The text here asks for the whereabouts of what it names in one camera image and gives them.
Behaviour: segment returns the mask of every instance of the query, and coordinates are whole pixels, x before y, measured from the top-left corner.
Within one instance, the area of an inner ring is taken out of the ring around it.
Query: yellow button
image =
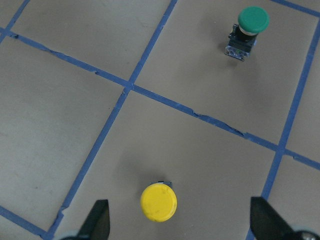
[[[154,183],[143,191],[140,204],[144,215],[148,219],[155,222],[164,222],[175,214],[177,197],[168,185]]]

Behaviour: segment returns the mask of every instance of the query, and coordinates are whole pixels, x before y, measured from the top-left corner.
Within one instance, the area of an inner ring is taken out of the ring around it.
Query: blue tape
[[[317,161],[314,161],[314,160],[311,160],[305,156],[302,156],[300,154],[297,154],[293,151],[290,151],[288,149],[285,150],[284,152],[285,155],[288,155],[288,156],[291,156],[293,157],[294,160],[302,163],[302,164],[305,164],[313,169],[316,169],[316,170],[319,170],[320,171],[320,162],[317,162]]]
[[[246,234],[246,238],[245,240],[254,240],[255,236],[253,234],[253,232],[251,231],[251,229],[248,230],[248,233]]]
[[[80,187],[80,184],[82,183],[85,175],[87,174],[87,172],[89,170],[89,167],[91,166],[92,162],[94,161],[94,159],[95,159],[103,141],[105,140],[112,124],[114,123],[116,117],[118,116],[118,113],[119,113],[121,107],[123,106],[123,104],[128,96],[129,91],[130,90],[128,88],[124,88],[124,90],[123,90],[122,94],[120,95],[120,97],[119,97],[115,107],[113,108],[110,116],[108,117],[107,121],[105,122],[99,136],[97,137],[95,143],[93,144],[93,147],[92,147],[90,153],[88,154],[84,164],[81,167],[81,170],[79,171],[78,175],[76,176],[68,194],[66,195],[66,197],[63,201],[62,206],[60,207],[60,209],[58,211],[57,217],[56,217],[53,225],[50,227],[50,229],[48,231],[48,234],[50,236],[53,236],[55,234],[59,224],[61,223],[62,218],[64,217],[62,211],[70,206],[71,201],[73,200],[74,196],[76,195],[76,193]]]
[[[286,7],[298,10],[300,12],[303,12],[303,13],[306,13],[306,14],[310,14],[310,15],[318,17],[318,18],[320,17],[320,12],[312,10],[312,9],[304,7],[304,6],[300,6],[298,4],[295,4],[295,3],[292,3],[292,2],[289,2],[289,1],[285,1],[285,0],[271,0],[271,1],[275,2],[275,3],[278,3],[278,4],[281,4],[281,5],[284,5]]]
[[[180,104],[180,103],[178,103],[176,101],[173,101],[173,100],[168,99],[168,98],[166,98],[164,96],[156,94],[156,93],[154,93],[152,91],[149,91],[149,90],[147,90],[147,89],[145,89],[143,87],[140,87],[138,85],[134,85],[132,90],[134,92],[136,92],[136,93],[139,93],[139,94],[147,97],[147,98],[150,98],[150,99],[153,99],[153,100],[155,100],[157,102],[165,104],[165,105],[167,105],[167,106],[169,106],[171,108],[174,108],[174,109],[176,109],[176,110],[178,110],[180,112],[183,112],[185,114],[193,116],[193,117],[195,117],[197,119],[200,119],[200,120],[202,120],[202,121],[204,121],[206,123],[209,123],[209,124],[214,125],[214,126],[216,126],[218,128],[226,130],[226,131],[228,131],[228,132],[230,132],[232,134],[235,134],[235,135],[237,135],[239,137],[242,137],[242,138],[244,138],[246,140],[249,140],[251,142],[259,144],[259,145],[261,145],[261,146],[263,146],[265,148],[268,148],[270,150],[275,151],[277,149],[277,147],[278,147],[276,144],[274,144],[272,142],[269,142],[269,141],[267,141],[265,139],[262,139],[260,137],[257,137],[257,136],[255,136],[255,135],[253,135],[251,133],[241,132],[241,131],[229,126],[228,124],[226,124],[223,121],[220,121],[220,120],[218,120],[218,119],[216,119],[214,117],[211,117],[211,116],[208,116],[208,115],[198,114],[198,113],[194,112],[190,107],[182,105],[182,104]]]
[[[316,51],[316,47],[318,45],[319,42],[319,38],[320,38],[320,20],[317,23],[314,35],[312,37],[312,41],[306,56],[306,60],[304,62],[304,66],[302,69],[302,73],[300,75],[300,79],[299,79],[299,83],[297,85],[294,97],[293,97],[293,101],[282,131],[282,135],[279,141],[279,145],[278,145],[278,150],[275,153],[274,159],[273,159],[273,163],[271,165],[271,169],[269,172],[269,175],[267,177],[267,180],[265,182],[265,185],[263,187],[263,191],[262,191],[262,196],[267,200],[269,195],[270,195],[270,191],[271,188],[273,186],[273,183],[275,181],[276,175],[277,175],[277,171],[279,169],[280,163],[281,163],[281,159],[283,157],[283,154],[285,153],[285,149],[286,149],[286,145],[287,145],[287,141],[295,120],[295,116],[297,114],[297,110],[299,107],[299,103],[308,79],[308,75],[310,72],[310,68],[314,59],[314,54]]]
[[[70,63],[72,65],[75,65],[75,66],[77,66],[79,68],[82,68],[84,70],[87,70],[89,72],[95,73],[96,75],[101,76],[101,77],[103,77],[105,79],[108,79],[108,80],[110,80],[110,81],[112,81],[114,83],[117,83],[117,84],[122,85],[124,87],[130,85],[128,83],[128,81],[126,81],[126,80],[124,80],[124,79],[122,79],[122,78],[120,78],[118,76],[115,76],[115,75],[113,75],[113,74],[111,74],[109,72],[103,71],[103,70],[101,70],[101,69],[99,69],[99,68],[97,68],[95,66],[92,66],[92,65],[90,65],[88,63],[85,63],[83,61],[75,59],[74,57],[65,55],[65,54],[63,54],[61,52],[58,52],[58,51],[51,50],[51,49],[47,48],[46,46],[42,45],[41,43],[33,41],[33,40],[31,40],[31,39],[29,39],[29,38],[27,38],[25,36],[16,34],[16,33],[12,32],[12,31],[10,31],[8,33],[8,36],[13,38],[13,39],[18,39],[21,42],[23,42],[23,43],[25,43],[25,44],[27,44],[27,45],[29,45],[31,47],[34,47],[36,49],[49,52],[49,53],[55,55],[56,57],[58,57],[61,60],[64,60],[64,61],[66,61],[66,62],[68,62],[68,63]]]
[[[25,230],[28,230],[29,232],[33,233],[34,235],[38,235],[40,237],[43,237],[47,234],[47,232],[44,231],[43,229],[37,227],[36,225],[23,219],[20,216],[14,214],[13,212],[5,209],[2,206],[0,206],[0,215],[3,216],[4,218],[10,220],[11,222],[19,225],[20,227],[24,228]]]
[[[22,11],[25,9],[27,4],[30,2],[30,0],[24,0],[23,3],[20,5],[18,10],[15,12],[13,17],[11,18],[10,22],[6,26],[6,28],[2,31],[2,34],[0,35],[0,44],[5,39],[6,35],[10,32],[11,28],[15,25],[16,21],[20,17]]]
[[[146,61],[147,61],[147,59],[149,57],[149,54],[150,54],[151,50],[153,49],[154,45],[156,44],[156,41],[157,41],[162,29],[164,28],[165,24],[167,23],[167,20],[168,20],[170,14],[172,13],[176,3],[177,3],[177,0],[171,0],[169,6],[167,7],[167,9],[165,11],[165,13],[163,14],[162,19],[160,20],[157,28],[155,29],[155,31],[154,31],[154,33],[153,33],[148,45],[146,46],[146,48],[145,48],[145,50],[144,50],[144,52],[143,52],[143,54],[141,56],[140,61],[137,63],[134,71],[131,74],[131,77],[129,79],[130,83],[134,84],[136,82],[136,80],[137,80],[137,78],[138,78],[143,66],[145,65],[145,63],[146,63]]]

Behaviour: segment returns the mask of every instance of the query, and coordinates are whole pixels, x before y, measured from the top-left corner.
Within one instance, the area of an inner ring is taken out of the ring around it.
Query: floor tile
[[[123,88],[15,39],[0,56],[0,205],[46,230]]]
[[[32,0],[13,31],[129,79],[170,0]]]
[[[23,2],[23,0],[0,1],[0,27],[5,28],[8,25]]]
[[[269,202],[290,224],[320,234],[320,171],[285,156]]]
[[[0,216],[0,239],[3,240],[41,240],[37,235],[30,233],[12,221]]]
[[[319,65],[320,47],[317,47],[287,143],[288,149],[318,162],[320,162]]]
[[[309,8],[311,10],[315,10],[315,11],[320,12],[320,1],[319,0],[308,0],[308,1],[290,0],[289,2],[294,3],[294,4],[298,4],[298,5],[303,6],[305,8]]]
[[[261,194],[273,156],[131,92],[58,233],[78,229],[94,202],[108,199],[110,240],[245,239],[250,197]],[[140,196],[161,180],[172,181],[178,208],[172,219],[156,223],[143,215]]]
[[[250,5],[265,8],[270,25],[241,62],[224,48]],[[272,1],[179,1],[136,84],[278,143],[317,22]]]

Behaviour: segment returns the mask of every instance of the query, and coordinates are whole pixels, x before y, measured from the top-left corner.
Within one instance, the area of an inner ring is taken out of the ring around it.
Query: blue painter's tape
[[[172,13],[175,5],[177,3],[177,0],[171,0],[169,6],[167,7],[165,13],[163,14],[163,17],[162,19],[160,20],[157,28],[155,29],[148,45],[146,46],[142,56],[141,56],[141,59],[140,61],[137,63],[135,69],[133,70],[133,73],[131,74],[131,77],[129,79],[129,82],[130,83],[135,83],[135,81],[137,80],[138,78],[138,75],[140,74],[142,68],[144,67],[148,57],[149,57],[149,54],[152,50],[152,48],[154,47],[154,45],[156,44],[156,41],[162,31],[162,29],[164,28],[165,24],[167,23],[167,20],[170,16],[170,14]]]
[[[254,239],[255,239],[255,236],[254,236],[253,232],[251,231],[251,229],[249,229],[245,240],[254,240]]]
[[[11,28],[14,26],[18,18],[20,17],[22,11],[25,9],[27,4],[30,2],[30,0],[24,0],[23,3],[20,5],[18,10],[15,12],[13,17],[11,18],[10,22],[6,26],[6,28],[2,31],[2,34],[0,35],[0,44],[5,39],[6,35],[10,32]]]
[[[112,124],[114,123],[121,107],[123,106],[128,93],[129,93],[130,89],[128,88],[124,88],[122,94],[120,95],[116,105],[114,106],[109,118],[107,119],[106,123],[104,124],[99,136],[97,137],[89,155],[87,156],[84,164],[81,167],[81,170],[79,171],[78,175],[76,176],[68,194],[66,195],[62,206],[60,207],[57,217],[53,223],[53,225],[50,227],[49,231],[48,231],[48,235],[53,236],[60,224],[60,222],[62,221],[64,215],[62,213],[62,211],[66,208],[68,208],[70,206],[71,201],[73,200],[74,196],[76,195],[81,182],[83,181],[85,175],[87,174],[89,167],[91,166],[92,162],[94,161],[103,141],[105,140]]]
[[[51,50],[51,49],[47,48],[46,46],[42,45],[41,43],[33,41],[33,40],[31,40],[31,39],[29,39],[29,38],[27,38],[25,36],[16,34],[14,32],[9,32],[8,36],[13,38],[13,39],[18,39],[21,42],[23,42],[23,43],[25,43],[25,44],[27,44],[27,45],[29,45],[31,47],[34,47],[36,49],[49,52],[49,53],[53,54],[54,56],[58,57],[61,60],[64,60],[64,61],[66,61],[68,63],[71,63],[72,65],[75,65],[75,66],[77,66],[79,68],[82,68],[84,70],[87,70],[89,72],[95,73],[98,76],[101,76],[101,77],[103,77],[105,79],[108,79],[108,80],[110,80],[110,81],[112,81],[114,83],[117,83],[119,85],[122,85],[124,87],[131,85],[131,84],[129,84],[128,81],[126,81],[126,80],[124,80],[124,79],[122,79],[122,78],[120,78],[118,76],[115,76],[115,75],[113,75],[113,74],[111,74],[109,72],[103,71],[103,70],[101,70],[101,69],[99,69],[99,68],[97,68],[95,66],[92,66],[92,65],[90,65],[88,63],[85,63],[83,61],[75,59],[75,58],[73,58],[71,56],[65,55],[65,54],[63,54],[61,52]]]
[[[310,68],[311,68],[311,64],[313,62],[314,59],[314,54],[316,51],[316,47],[318,45],[319,42],[319,38],[320,38],[320,20],[318,21],[318,24],[316,26],[305,62],[304,62],[304,66],[302,69],[302,73],[300,75],[300,79],[299,79],[299,83],[297,85],[294,97],[293,97],[293,101],[282,131],[282,135],[279,141],[279,147],[278,150],[275,153],[274,159],[273,159],[273,163],[271,165],[271,169],[269,172],[269,175],[267,177],[267,180],[265,182],[265,185],[263,187],[263,191],[262,191],[262,196],[267,200],[270,192],[271,192],[271,188],[273,186],[273,183],[275,181],[280,163],[281,163],[281,159],[283,157],[283,154],[285,153],[285,149],[286,149],[286,145],[287,145],[287,141],[292,129],[292,125],[294,123],[295,120],[295,116],[297,114],[297,110],[299,107],[299,103],[308,79],[308,75],[310,72]]]
[[[42,230],[41,228],[37,227],[36,225],[28,222],[27,220],[23,219],[22,217],[14,214],[13,212],[5,209],[4,207],[0,206],[0,215],[5,217],[6,219],[12,221],[13,223],[19,225],[20,227],[28,230],[29,232],[38,235],[38,236],[45,236],[47,234],[46,231]]]
[[[285,150],[284,152],[285,155],[288,155],[288,156],[291,156],[293,157],[294,160],[302,163],[302,164],[305,164],[311,168],[314,168],[316,170],[319,170],[320,171],[320,162],[317,162],[317,161],[314,161],[314,160],[311,160],[305,156],[302,156],[300,154],[297,154],[293,151],[290,151],[288,149]]]
[[[252,135],[252,134],[250,134],[248,132],[246,132],[244,134],[244,136],[245,136],[245,139],[248,139],[251,142],[259,144],[259,145],[261,145],[261,146],[263,146],[263,147],[265,147],[267,149],[270,149],[272,151],[276,151],[278,149],[278,145],[276,145],[276,144],[274,144],[274,143],[272,143],[270,141],[267,141],[267,140],[265,140],[263,138],[260,138],[258,136]]]
[[[237,136],[240,136],[240,137],[242,137],[244,139],[250,140],[251,142],[259,144],[259,145],[261,145],[261,146],[263,146],[265,148],[268,148],[268,149],[270,149],[272,151],[276,151],[277,148],[278,148],[278,146],[276,144],[272,143],[272,142],[269,142],[269,141],[267,141],[265,139],[257,137],[257,136],[255,136],[255,135],[253,135],[251,133],[248,133],[248,132],[241,132],[241,131],[229,126],[228,124],[224,123],[223,121],[220,121],[220,120],[218,120],[216,118],[213,118],[211,116],[198,114],[198,113],[194,112],[190,107],[182,105],[182,104],[180,104],[178,102],[175,102],[175,101],[173,101],[171,99],[168,99],[168,98],[166,98],[164,96],[158,95],[158,94],[156,94],[156,93],[154,93],[152,91],[149,91],[149,90],[147,90],[147,89],[145,89],[143,87],[140,87],[138,85],[134,85],[132,90],[134,92],[136,92],[136,93],[139,93],[139,94],[145,96],[145,97],[153,99],[153,100],[155,100],[157,102],[165,104],[165,105],[167,105],[167,106],[169,106],[171,108],[174,108],[174,109],[176,109],[178,111],[181,111],[181,112],[183,112],[185,114],[188,114],[188,115],[193,116],[193,117],[195,117],[197,119],[200,119],[200,120],[202,120],[204,122],[212,124],[212,125],[214,125],[214,126],[216,126],[218,128],[226,130],[226,131],[228,131],[230,133],[233,133],[233,134],[235,134]]]
[[[320,12],[312,10],[312,9],[304,7],[304,6],[300,6],[298,4],[295,4],[295,3],[292,3],[289,1],[285,1],[285,0],[271,0],[271,1],[278,3],[278,4],[281,4],[281,5],[284,5],[286,7],[301,11],[303,13],[310,14],[310,15],[318,17],[318,18],[320,17]]]

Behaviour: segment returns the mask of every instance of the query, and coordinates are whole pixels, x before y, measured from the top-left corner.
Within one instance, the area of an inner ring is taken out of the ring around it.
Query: green button
[[[243,30],[258,34],[268,27],[269,15],[261,7],[249,6],[240,12],[238,22]]]

